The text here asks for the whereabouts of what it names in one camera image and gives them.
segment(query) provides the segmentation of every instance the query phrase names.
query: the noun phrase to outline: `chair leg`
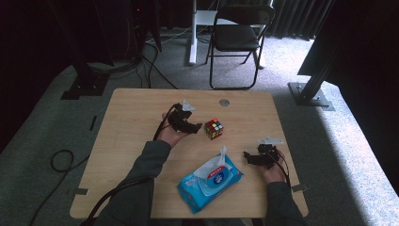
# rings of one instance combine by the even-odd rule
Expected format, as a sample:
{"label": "chair leg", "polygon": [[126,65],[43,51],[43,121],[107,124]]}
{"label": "chair leg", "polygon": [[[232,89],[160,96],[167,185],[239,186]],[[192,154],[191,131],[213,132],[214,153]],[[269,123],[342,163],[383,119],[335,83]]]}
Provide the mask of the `chair leg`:
{"label": "chair leg", "polygon": [[256,60],[256,65],[255,65],[255,75],[254,75],[254,77],[253,77],[253,82],[252,82],[252,85],[250,86],[251,88],[255,85],[255,83],[256,83],[256,79],[257,79],[257,77],[258,77],[258,70],[259,70],[259,65],[261,64],[261,56],[262,56],[262,49],[263,49],[263,40],[262,40],[262,44],[261,44],[261,48],[259,49],[259,55],[258,55],[258,58],[257,58],[257,60]]}
{"label": "chair leg", "polygon": [[242,62],[241,64],[245,64],[247,62],[247,60],[249,59],[249,56],[252,54],[253,52],[249,52],[246,59],[244,60],[244,62]]}
{"label": "chair leg", "polygon": [[214,85],[212,84],[212,77],[213,77],[213,73],[214,73],[214,46],[212,43],[210,43],[209,47],[212,48],[211,49],[211,70],[209,72],[209,85],[211,86],[212,89],[215,89]]}
{"label": "chair leg", "polygon": [[211,50],[211,44],[212,44],[212,36],[211,36],[211,38],[209,39],[208,53],[206,54],[205,64],[208,63],[208,57],[209,57],[209,52],[210,52],[210,50]]}

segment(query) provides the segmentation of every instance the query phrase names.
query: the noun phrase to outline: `person's left hand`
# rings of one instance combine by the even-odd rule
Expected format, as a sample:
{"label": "person's left hand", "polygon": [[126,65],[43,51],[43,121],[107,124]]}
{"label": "person's left hand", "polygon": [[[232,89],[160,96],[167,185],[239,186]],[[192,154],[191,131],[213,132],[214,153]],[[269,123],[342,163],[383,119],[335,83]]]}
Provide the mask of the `person's left hand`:
{"label": "person's left hand", "polygon": [[[166,113],[162,114],[162,119],[164,119],[166,115]],[[165,120],[162,128],[164,129],[159,133],[157,140],[164,140],[171,148],[173,148],[182,138],[189,135],[183,132],[176,132],[172,126],[170,126],[168,120]]]}

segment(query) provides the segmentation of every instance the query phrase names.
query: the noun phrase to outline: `blue package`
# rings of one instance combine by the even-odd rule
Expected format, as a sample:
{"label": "blue package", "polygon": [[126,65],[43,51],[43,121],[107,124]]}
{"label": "blue package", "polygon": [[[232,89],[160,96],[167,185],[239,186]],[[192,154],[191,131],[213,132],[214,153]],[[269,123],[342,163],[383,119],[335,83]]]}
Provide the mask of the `blue package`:
{"label": "blue package", "polygon": [[225,154],[225,165],[217,166],[206,178],[200,178],[194,172],[186,175],[177,185],[179,193],[190,206],[193,214],[201,211],[229,186],[238,182],[243,173],[235,167]]}

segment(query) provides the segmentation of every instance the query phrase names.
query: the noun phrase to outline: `wet wipes package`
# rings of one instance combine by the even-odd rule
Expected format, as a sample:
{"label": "wet wipes package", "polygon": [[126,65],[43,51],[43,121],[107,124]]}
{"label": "wet wipes package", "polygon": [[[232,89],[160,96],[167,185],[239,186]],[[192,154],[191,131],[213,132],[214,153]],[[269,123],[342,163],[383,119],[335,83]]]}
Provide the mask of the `wet wipes package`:
{"label": "wet wipes package", "polygon": [[193,214],[196,214],[242,176],[243,173],[226,155],[224,146],[220,154],[186,175],[177,188]]}

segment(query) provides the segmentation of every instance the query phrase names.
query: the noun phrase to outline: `folding chair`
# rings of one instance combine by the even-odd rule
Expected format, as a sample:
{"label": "folding chair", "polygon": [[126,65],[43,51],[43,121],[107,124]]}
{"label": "folding chair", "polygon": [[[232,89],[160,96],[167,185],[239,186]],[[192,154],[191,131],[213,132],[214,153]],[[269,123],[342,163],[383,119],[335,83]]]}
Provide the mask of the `folding chair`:
{"label": "folding chair", "polygon": [[[209,84],[212,89],[251,89],[258,76],[259,63],[262,55],[264,35],[271,25],[275,16],[275,10],[265,5],[232,5],[221,8],[214,20],[214,26],[209,41],[208,57],[211,58],[211,71]],[[220,20],[227,20],[232,24],[220,23]],[[259,27],[260,32],[256,34],[255,29]],[[215,55],[214,50],[220,52],[249,52],[247,55]],[[247,62],[253,54],[256,58],[255,75],[253,82],[248,87],[215,87],[213,84],[214,57],[246,57],[242,64]]]}

